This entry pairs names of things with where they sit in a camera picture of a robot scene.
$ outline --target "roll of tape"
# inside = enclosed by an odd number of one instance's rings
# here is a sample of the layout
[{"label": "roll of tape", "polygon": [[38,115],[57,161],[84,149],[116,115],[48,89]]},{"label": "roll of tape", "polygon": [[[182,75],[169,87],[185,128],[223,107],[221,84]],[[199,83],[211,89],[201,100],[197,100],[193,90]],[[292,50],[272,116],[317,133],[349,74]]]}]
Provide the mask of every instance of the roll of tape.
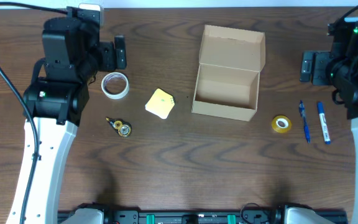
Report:
[{"label": "roll of tape", "polygon": [[[122,92],[118,93],[118,94],[112,94],[106,89],[107,83],[110,80],[112,80],[113,78],[121,78],[121,79],[125,80],[125,83],[126,83],[125,89]],[[119,73],[119,72],[112,72],[110,74],[107,74],[102,80],[102,91],[110,99],[114,99],[114,100],[121,99],[122,97],[127,95],[128,91],[129,91],[128,78],[124,74]]]},{"label": "roll of tape", "polygon": [[272,128],[278,133],[286,133],[291,130],[291,121],[286,116],[277,116],[272,121]]}]

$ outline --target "open cardboard box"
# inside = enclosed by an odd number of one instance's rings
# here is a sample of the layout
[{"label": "open cardboard box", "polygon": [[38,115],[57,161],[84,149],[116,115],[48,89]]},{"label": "open cardboard box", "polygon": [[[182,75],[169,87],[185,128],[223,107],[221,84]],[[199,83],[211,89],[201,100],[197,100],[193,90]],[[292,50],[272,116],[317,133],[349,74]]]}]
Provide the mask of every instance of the open cardboard box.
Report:
[{"label": "open cardboard box", "polygon": [[249,121],[257,111],[265,34],[206,25],[193,113]]}]

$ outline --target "blue pen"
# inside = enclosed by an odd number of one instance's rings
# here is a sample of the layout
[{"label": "blue pen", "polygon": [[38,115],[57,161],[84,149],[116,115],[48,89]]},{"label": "blue pen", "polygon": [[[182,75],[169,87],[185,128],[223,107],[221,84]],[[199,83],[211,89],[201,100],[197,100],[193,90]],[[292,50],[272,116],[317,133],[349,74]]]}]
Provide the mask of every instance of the blue pen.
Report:
[{"label": "blue pen", "polygon": [[305,106],[303,106],[303,102],[299,104],[299,113],[301,114],[301,117],[303,118],[303,129],[305,130],[305,137],[308,143],[310,143],[310,134],[309,134],[309,127],[308,123],[306,122],[306,114],[305,114]]},{"label": "blue pen", "polygon": [[324,108],[322,102],[317,103],[317,110],[318,110],[318,115],[320,117],[321,129],[323,130],[324,142],[326,144],[330,144],[331,140],[329,139],[326,115],[324,114]]}]

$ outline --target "brown wood surface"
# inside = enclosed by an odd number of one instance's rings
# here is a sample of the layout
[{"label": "brown wood surface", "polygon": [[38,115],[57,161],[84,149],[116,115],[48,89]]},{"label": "brown wood surface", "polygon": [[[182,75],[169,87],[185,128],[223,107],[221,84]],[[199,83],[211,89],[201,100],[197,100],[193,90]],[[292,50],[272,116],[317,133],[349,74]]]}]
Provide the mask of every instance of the brown wood surface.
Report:
[{"label": "brown wood surface", "polygon": [[[348,8],[107,9],[101,40],[125,34],[131,89],[121,100],[90,86],[77,137],[68,155],[59,209],[101,202],[143,210],[240,209],[247,202],[304,203],[352,214],[354,143],[346,109],[331,87],[299,82],[304,50],[328,50],[326,24]],[[0,10],[0,64],[21,93],[44,56],[43,23],[58,15]],[[205,24],[266,33],[266,66],[258,112],[251,122],[191,113],[198,52]],[[144,110],[156,88],[176,98],[168,119]],[[311,144],[298,112],[306,106]],[[326,110],[332,144],[321,133],[316,102]],[[284,114],[292,130],[271,120]],[[105,116],[132,124],[118,137]],[[0,78],[0,223],[10,211],[21,166],[24,117]]]}]

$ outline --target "yellow sticky notes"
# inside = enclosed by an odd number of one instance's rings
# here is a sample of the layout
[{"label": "yellow sticky notes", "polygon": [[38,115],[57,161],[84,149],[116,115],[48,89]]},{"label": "yellow sticky notes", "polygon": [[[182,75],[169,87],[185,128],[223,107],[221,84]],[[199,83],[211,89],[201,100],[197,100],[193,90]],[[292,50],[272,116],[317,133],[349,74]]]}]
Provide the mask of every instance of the yellow sticky notes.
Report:
[{"label": "yellow sticky notes", "polygon": [[173,96],[158,88],[150,98],[149,102],[146,103],[145,107],[148,112],[151,112],[162,119],[166,119],[173,106],[175,106]]}]

